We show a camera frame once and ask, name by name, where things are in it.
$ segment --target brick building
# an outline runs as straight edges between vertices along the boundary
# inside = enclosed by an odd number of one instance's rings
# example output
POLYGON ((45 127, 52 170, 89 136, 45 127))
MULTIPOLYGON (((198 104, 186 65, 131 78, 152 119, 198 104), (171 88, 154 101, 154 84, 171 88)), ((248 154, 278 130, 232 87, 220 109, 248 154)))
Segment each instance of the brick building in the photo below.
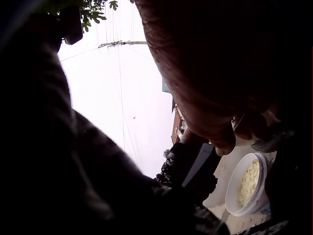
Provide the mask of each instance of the brick building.
POLYGON ((174 110, 175 110, 175 116, 174 116, 173 132, 171 135, 173 144, 181 140, 184 131, 187 129, 187 125, 184 120, 184 117, 182 116, 182 113, 176 104, 174 106, 174 110))

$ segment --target overcast sky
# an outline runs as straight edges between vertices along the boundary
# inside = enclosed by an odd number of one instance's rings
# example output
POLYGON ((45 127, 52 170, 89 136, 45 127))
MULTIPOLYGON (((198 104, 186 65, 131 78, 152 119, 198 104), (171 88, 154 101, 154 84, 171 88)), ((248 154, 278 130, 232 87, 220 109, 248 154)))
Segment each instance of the overcast sky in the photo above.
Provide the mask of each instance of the overcast sky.
POLYGON ((146 40, 135 4, 123 0, 118 5, 117 11, 106 9, 107 20, 92 21, 81 41, 62 44, 58 55, 73 108, 125 146, 141 171, 154 178, 165 160, 163 151, 172 147, 174 115, 172 96, 162 92, 162 77, 148 46, 92 50, 106 42, 146 40))

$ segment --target utility pole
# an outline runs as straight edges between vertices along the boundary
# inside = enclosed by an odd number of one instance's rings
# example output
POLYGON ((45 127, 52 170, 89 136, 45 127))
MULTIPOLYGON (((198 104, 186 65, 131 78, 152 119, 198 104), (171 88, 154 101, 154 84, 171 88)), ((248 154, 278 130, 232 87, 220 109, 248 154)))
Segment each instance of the utility pole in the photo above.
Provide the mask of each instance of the utility pole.
POLYGON ((148 44, 147 42, 140 42, 140 41, 136 41, 136 42, 122 42, 122 41, 118 41, 118 42, 110 42, 110 43, 102 43, 98 48, 104 47, 104 46, 108 46, 108 47, 112 47, 112 46, 116 46, 116 45, 134 45, 134 44, 148 44))

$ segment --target building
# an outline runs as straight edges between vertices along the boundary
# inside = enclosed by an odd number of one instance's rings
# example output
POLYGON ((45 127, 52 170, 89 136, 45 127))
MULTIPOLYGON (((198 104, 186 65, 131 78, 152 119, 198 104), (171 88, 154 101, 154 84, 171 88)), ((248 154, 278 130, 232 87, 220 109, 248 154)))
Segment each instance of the building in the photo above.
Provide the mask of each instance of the building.
MULTIPOLYGON (((170 93, 170 90, 169 90, 168 86, 166 85, 163 78, 162 78, 162 91, 166 92, 166 93, 170 93)), ((176 142, 179 142, 181 140, 184 131, 187 129, 185 119, 182 116, 182 113, 179 110, 174 99, 172 99, 172 112, 174 110, 175 110, 174 125, 173 125, 173 132, 171 135, 171 139, 172 139, 173 144, 175 144, 176 142)))
POLYGON ((173 144, 181 140, 184 131, 187 129, 187 124, 177 104, 175 104, 174 110, 175 110, 175 116, 174 116, 173 131, 171 135, 173 144))

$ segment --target white food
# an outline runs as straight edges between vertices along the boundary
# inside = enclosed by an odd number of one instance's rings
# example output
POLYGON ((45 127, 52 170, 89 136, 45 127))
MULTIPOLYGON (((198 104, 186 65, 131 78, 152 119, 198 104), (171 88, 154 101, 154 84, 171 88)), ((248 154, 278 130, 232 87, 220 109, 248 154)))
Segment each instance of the white food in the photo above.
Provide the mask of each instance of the white food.
POLYGON ((243 207, 248 203, 252 194, 255 191, 258 179, 259 179, 259 162, 258 160, 255 160, 250 164, 248 170, 245 172, 239 188, 238 202, 240 206, 243 207))

